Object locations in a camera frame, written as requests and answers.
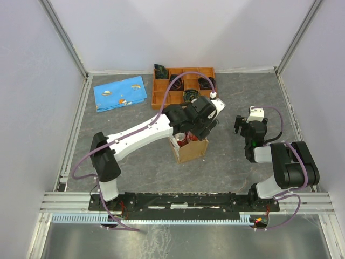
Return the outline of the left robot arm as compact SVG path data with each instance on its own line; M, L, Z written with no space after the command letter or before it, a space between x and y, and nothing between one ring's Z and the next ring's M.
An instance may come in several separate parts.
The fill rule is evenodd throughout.
M217 116L224 108L219 98L201 96L188 104L170 104L157 116L129 130L108 136L102 132L95 134L91 161L98 176L101 205L107 210L119 205L119 161L143 146L178 133L191 132L198 140L204 140L218 125Z

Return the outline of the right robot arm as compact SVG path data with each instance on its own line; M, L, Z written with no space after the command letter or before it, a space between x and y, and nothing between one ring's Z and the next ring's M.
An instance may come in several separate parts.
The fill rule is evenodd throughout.
M273 175L254 183L248 192L247 204L254 211L267 205L267 199L283 196L294 190L315 186L320 181L316 163L304 141L269 143L265 140L268 119L251 119L238 115L234 133L245 139L244 153L251 163L270 163Z

